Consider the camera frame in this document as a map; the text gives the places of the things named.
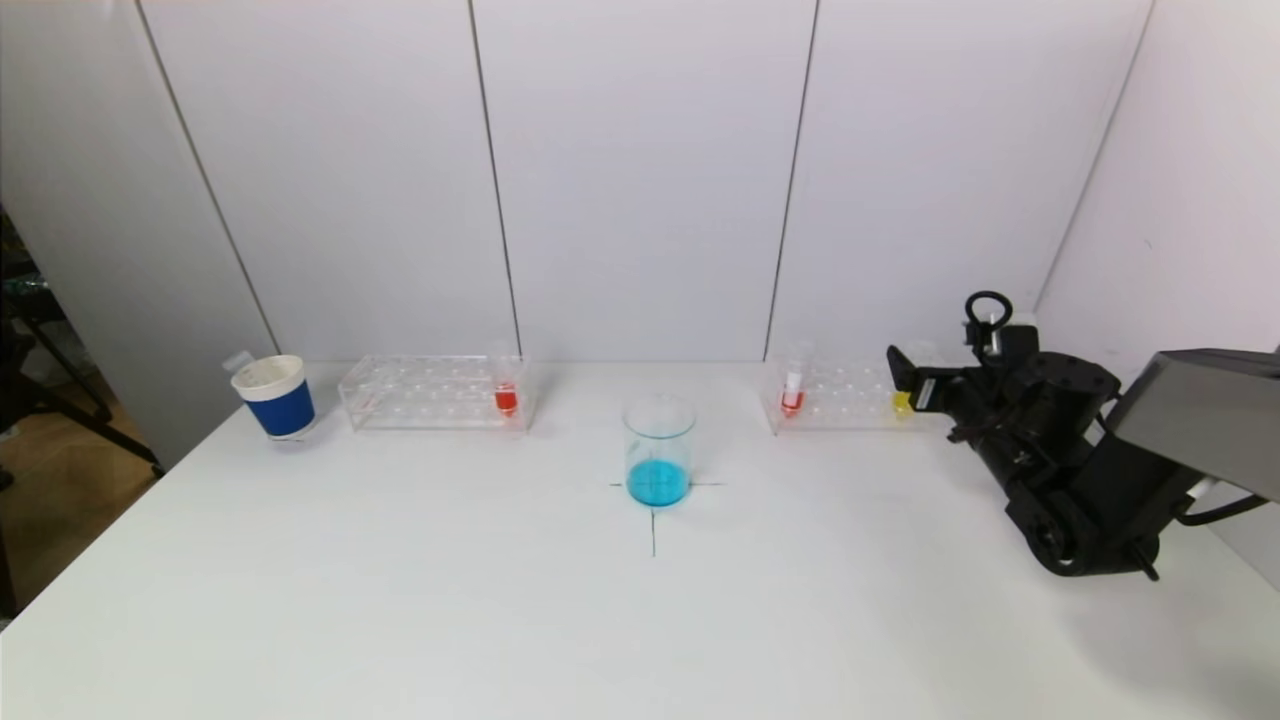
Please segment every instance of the paper cup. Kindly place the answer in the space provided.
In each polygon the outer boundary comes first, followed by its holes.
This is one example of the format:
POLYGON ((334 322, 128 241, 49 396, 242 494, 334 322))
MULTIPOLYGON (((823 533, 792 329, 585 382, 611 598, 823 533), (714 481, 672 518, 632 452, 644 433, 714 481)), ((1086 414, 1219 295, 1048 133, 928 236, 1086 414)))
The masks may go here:
POLYGON ((307 375, 297 355, 255 360, 232 375, 232 387, 274 439, 294 437, 316 419, 307 375))

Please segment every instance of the cable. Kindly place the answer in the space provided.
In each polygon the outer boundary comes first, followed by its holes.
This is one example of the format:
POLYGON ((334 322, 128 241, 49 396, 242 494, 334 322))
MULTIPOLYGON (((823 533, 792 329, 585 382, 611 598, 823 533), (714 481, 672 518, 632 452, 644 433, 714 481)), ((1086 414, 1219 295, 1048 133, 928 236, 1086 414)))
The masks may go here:
POLYGON ((1221 507, 1215 507, 1212 510, 1206 510, 1203 512, 1197 512, 1194 515, 1178 512, 1174 515, 1174 519, 1188 527, 1207 525, 1210 523, 1216 523, 1219 520, 1226 520, 1228 518, 1235 518, 1242 512, 1248 512, 1249 510, 1262 507, 1268 502, 1271 501, 1265 497, 1251 495, 1249 497, 1242 497, 1235 502, 1228 502, 1221 507))

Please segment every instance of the yellow liquid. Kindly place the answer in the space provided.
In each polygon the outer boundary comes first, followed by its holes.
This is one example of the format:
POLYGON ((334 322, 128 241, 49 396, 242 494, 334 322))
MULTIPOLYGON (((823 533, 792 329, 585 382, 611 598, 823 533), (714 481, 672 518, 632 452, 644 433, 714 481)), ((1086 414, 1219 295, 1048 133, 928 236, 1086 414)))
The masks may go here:
POLYGON ((911 410, 911 393, 909 392, 895 392, 893 393, 893 413, 897 414, 899 419, 906 419, 915 413, 911 410))

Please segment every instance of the white wall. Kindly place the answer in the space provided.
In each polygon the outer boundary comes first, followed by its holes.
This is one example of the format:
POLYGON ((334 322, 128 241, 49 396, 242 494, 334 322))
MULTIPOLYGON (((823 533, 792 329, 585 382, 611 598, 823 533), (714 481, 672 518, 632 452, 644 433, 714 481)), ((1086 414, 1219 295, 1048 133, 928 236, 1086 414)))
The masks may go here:
POLYGON ((466 0, 145 0, 280 347, 515 347, 466 0))
POLYGON ((536 357, 758 360, 813 0, 475 0, 536 357))
POLYGON ((959 348, 963 304, 1029 311, 1149 0, 823 0, 771 347, 959 348))
MULTIPOLYGON (((1038 307, 1048 347, 1125 383, 1158 350, 1276 348, 1277 72, 1274 0, 1157 1, 1038 307)), ((1213 528, 1280 587, 1280 507, 1213 528)))
POLYGON ((274 347, 132 3, 0 3, 0 201, 172 466, 274 347))

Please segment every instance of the blue cup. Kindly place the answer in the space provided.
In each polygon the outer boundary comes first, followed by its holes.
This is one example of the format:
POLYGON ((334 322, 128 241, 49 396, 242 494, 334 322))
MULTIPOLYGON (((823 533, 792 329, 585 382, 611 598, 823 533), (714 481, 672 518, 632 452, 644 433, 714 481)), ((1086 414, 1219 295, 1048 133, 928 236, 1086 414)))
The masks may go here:
POLYGON ((255 360, 232 375, 232 387, 271 439, 302 434, 316 419, 307 375, 297 355, 255 360))
POLYGON ((690 430, 698 411, 687 400, 654 395, 622 414, 627 428, 627 492, 649 507, 675 505, 689 492, 690 430))

